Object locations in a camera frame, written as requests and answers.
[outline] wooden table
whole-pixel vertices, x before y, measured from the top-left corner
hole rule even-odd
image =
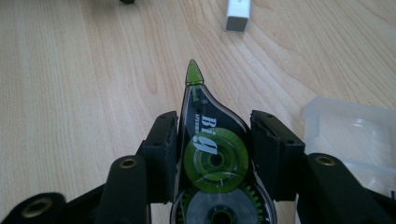
[[[226,0],[2,0],[0,219],[39,192],[67,201],[106,181],[161,113],[179,113],[190,59],[247,123],[275,114],[304,138],[320,95],[396,109],[396,2],[252,1],[244,34]],[[279,203],[293,223],[294,203]],[[168,223],[171,205],[154,205]]]

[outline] white eraser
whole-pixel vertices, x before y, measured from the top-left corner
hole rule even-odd
[[[226,31],[245,32],[250,18],[250,0],[229,0]]]

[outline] black plastic part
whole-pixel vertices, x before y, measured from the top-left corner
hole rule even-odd
[[[105,185],[93,189],[66,204],[63,223],[93,223]]]
[[[134,0],[120,0],[123,4],[132,4]]]
[[[396,201],[372,190],[369,192],[384,212],[396,223]]]
[[[60,193],[37,194],[18,204],[2,223],[59,223],[64,206],[64,196]]]
[[[371,194],[335,157],[310,154],[300,178],[297,211],[303,224],[393,223]]]
[[[113,162],[95,223],[150,223],[146,163],[140,156]]]
[[[168,203],[175,197],[177,175],[177,113],[160,115],[139,149],[148,171],[148,202]]]
[[[253,110],[253,161],[272,200],[294,201],[305,143],[272,114]]]

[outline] green tape reel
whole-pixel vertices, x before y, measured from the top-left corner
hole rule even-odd
[[[199,139],[209,139],[209,142],[216,143],[217,154],[196,147],[200,144]],[[248,151],[235,133],[213,128],[207,133],[196,134],[190,140],[184,152],[183,163],[187,176],[198,189],[208,193],[224,193],[235,189],[245,178]]]

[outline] clear plastic container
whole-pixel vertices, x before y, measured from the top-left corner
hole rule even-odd
[[[396,189],[396,111],[317,97],[305,106],[305,152],[340,159],[361,184]]]

